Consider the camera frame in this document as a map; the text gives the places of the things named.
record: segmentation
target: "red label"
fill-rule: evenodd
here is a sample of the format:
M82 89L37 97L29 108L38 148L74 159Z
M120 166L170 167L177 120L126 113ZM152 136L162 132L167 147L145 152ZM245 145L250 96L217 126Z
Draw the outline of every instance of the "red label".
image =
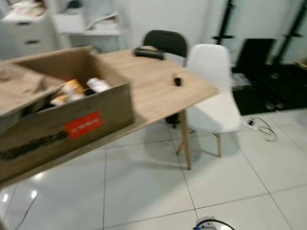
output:
M78 138L86 133L89 133L105 123L102 120L99 112L81 117L78 120L74 120L65 125L66 131L69 133L70 138Z

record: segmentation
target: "wooden table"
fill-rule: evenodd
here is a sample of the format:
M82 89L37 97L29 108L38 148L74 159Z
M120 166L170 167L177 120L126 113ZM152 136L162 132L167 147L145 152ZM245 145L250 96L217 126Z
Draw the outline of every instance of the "wooden table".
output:
M217 89L170 60L160 61L146 57L134 57L131 50L103 54L100 57L131 80L135 123L5 181L0 184L0 187L24 180L72 160L177 112L180 112L181 115L182 137L185 143L188 169L191 169L185 109L215 95L218 92ZM181 87L173 84L174 73L182 78Z

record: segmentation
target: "white chair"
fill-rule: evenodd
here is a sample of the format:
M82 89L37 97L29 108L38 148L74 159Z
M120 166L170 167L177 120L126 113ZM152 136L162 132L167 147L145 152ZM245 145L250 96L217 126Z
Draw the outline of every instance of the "white chair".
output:
M221 133L236 131L240 112L231 90L230 58L225 47L211 44L195 45L188 57L187 69L210 84L219 94L187 110L191 129L209 131L217 137L218 157L221 157Z

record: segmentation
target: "black chair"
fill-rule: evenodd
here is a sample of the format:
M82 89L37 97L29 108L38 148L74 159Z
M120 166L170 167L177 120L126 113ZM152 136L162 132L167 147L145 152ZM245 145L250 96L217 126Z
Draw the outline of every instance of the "black chair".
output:
M151 30L145 36L143 46L153 46L166 53L178 55L184 58L184 66L188 55L188 44L185 38L176 32L165 30ZM166 122L176 128L178 124L179 114L174 114L165 118Z

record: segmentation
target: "white tiled floor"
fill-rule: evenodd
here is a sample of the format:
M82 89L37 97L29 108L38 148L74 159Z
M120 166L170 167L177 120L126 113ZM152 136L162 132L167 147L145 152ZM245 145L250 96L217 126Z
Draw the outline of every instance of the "white tiled floor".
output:
M9 230L187 230L205 216L236 230L306 229L307 110L261 116L276 142L242 127L222 135L219 159L215 137L193 133L192 171L175 155L179 129L158 122L3 189L0 218Z

